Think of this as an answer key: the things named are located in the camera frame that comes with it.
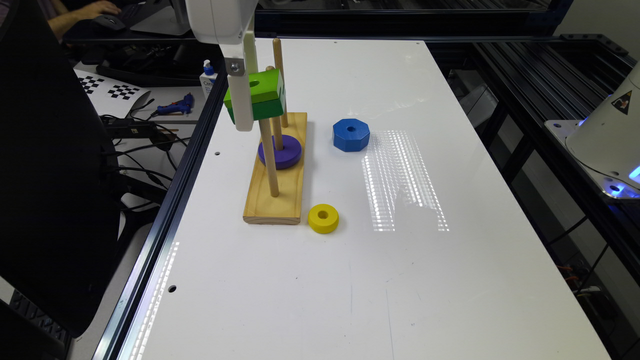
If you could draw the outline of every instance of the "purple ring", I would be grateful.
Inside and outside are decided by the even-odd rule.
[[[282,150],[276,150],[276,145],[273,145],[273,152],[276,158],[276,170],[282,170],[290,168],[297,164],[302,157],[302,145],[298,139],[289,135],[282,135]],[[258,146],[258,156],[260,161],[264,164],[264,150],[262,149],[262,143]]]

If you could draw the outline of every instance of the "green block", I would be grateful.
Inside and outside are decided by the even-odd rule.
[[[284,99],[284,96],[280,96],[280,99],[253,104],[253,119],[268,119],[284,114]],[[229,116],[231,116],[231,121],[235,124],[236,119],[233,117],[233,109],[227,108],[227,111],[229,112]]]
[[[284,114],[286,96],[280,70],[273,69],[250,74],[249,86],[254,120],[267,119]],[[231,120],[235,123],[229,90],[227,90],[227,94],[224,97],[224,105],[229,111]]]

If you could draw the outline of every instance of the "small bottle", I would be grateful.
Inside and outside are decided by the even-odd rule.
[[[204,72],[200,75],[200,84],[202,85],[202,91],[204,92],[204,98],[209,97],[213,84],[216,82],[218,74],[213,72],[213,66],[209,60],[204,61]]]

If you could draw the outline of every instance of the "blue nut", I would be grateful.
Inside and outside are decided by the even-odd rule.
[[[369,125],[358,119],[342,119],[333,125],[333,146],[342,151],[360,151],[369,144]]]

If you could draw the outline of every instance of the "person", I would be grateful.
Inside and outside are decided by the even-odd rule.
[[[99,0],[69,11],[61,0],[37,0],[49,26],[58,40],[80,20],[94,19],[102,14],[118,15],[121,10],[112,2]],[[9,12],[13,0],[0,0],[0,25]]]

